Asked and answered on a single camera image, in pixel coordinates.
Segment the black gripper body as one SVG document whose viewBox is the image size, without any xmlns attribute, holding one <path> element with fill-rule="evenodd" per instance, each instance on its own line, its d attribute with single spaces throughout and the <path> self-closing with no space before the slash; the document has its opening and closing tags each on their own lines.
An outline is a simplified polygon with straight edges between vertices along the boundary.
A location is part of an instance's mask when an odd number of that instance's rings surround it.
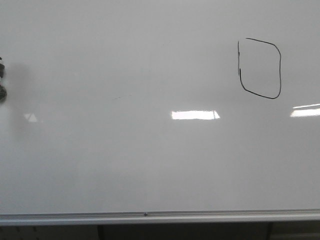
<svg viewBox="0 0 320 240">
<path fill-rule="evenodd" d="M 7 97 L 7 90 L 3 85 L 3 79 L 5 77 L 5 65 L 3 58 L 0 57 L 0 101 L 4 101 Z"/>
</svg>

